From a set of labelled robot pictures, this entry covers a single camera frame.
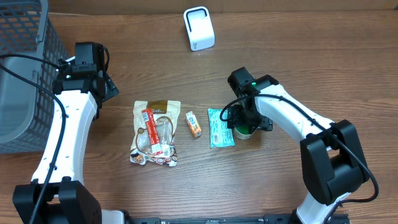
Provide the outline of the green lid jar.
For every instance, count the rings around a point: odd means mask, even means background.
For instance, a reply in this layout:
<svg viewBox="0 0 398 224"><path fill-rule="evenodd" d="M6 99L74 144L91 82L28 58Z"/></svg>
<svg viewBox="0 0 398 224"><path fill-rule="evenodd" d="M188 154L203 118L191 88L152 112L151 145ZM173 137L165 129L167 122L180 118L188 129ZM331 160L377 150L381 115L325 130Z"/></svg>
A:
<svg viewBox="0 0 398 224"><path fill-rule="evenodd" d="M241 140L249 139L253 133L256 131L254 126L235 126L233 129L233 134Z"/></svg>

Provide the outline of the teal wet wipes pack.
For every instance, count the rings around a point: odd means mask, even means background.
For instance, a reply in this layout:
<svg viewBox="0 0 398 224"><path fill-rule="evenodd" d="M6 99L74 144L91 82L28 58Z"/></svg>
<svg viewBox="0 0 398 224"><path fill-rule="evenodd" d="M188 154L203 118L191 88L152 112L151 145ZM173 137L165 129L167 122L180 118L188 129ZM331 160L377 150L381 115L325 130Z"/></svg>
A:
<svg viewBox="0 0 398 224"><path fill-rule="evenodd" d="M235 146L232 129L227 127L227 122L220 119L221 110L208 109L210 126L210 147Z"/></svg>

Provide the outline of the orange Kleenex tissue pack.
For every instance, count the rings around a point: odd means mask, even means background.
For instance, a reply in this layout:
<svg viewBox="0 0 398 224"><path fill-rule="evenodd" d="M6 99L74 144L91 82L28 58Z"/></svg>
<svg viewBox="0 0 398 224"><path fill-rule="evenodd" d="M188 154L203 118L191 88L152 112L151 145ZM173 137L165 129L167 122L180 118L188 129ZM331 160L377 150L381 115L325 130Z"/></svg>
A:
<svg viewBox="0 0 398 224"><path fill-rule="evenodd" d="M193 137L200 137L202 130L193 111L189 111L188 113L186 113L186 120L190 131L193 134Z"/></svg>

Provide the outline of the red snack stick packet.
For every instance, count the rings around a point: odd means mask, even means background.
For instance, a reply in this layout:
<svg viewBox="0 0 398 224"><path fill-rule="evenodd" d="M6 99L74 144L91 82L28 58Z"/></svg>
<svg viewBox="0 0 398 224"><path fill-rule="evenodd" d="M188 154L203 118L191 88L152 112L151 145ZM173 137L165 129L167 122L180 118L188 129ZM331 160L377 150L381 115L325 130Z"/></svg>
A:
<svg viewBox="0 0 398 224"><path fill-rule="evenodd" d="M142 116L144 118L147 132L150 140L150 147L152 150L153 156L159 156L164 153L162 146L160 145L160 140L157 134L155 120L153 117L153 110L151 108L147 108L142 110Z"/></svg>

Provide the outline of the brown white snack bag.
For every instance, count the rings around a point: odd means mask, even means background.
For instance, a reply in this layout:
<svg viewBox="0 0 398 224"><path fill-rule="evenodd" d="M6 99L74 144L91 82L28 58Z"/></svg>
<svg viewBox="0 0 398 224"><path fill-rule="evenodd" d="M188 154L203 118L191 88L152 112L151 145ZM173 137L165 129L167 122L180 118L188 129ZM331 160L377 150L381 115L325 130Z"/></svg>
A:
<svg viewBox="0 0 398 224"><path fill-rule="evenodd" d="M177 165L175 133L180 107L181 102L172 100L134 102L134 137L129 156L132 163Z"/></svg>

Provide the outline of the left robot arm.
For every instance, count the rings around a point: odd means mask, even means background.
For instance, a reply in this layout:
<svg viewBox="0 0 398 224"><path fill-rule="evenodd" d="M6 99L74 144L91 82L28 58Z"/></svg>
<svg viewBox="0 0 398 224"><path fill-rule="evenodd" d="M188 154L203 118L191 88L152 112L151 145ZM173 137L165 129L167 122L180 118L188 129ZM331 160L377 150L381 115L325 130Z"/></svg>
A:
<svg viewBox="0 0 398 224"><path fill-rule="evenodd" d="M90 126L103 102L119 93L108 65L107 48L95 42L77 42L75 56L59 61L44 154L31 182L16 186L12 197L24 223L129 223L127 212L102 209L83 183Z"/></svg>

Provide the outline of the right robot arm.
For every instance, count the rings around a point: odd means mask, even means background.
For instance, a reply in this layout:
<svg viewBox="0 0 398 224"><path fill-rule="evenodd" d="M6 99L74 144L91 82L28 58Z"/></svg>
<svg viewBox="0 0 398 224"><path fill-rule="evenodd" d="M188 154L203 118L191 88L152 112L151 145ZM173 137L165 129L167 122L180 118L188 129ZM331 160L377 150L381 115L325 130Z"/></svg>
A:
<svg viewBox="0 0 398 224"><path fill-rule="evenodd" d="M260 223L349 223L336 209L369 180L369 169L355 126L324 118L296 99L270 75L255 79L244 67L228 77L237 100L222 111L237 137L272 131L277 123L300 145L308 194L290 214L267 214Z"/></svg>

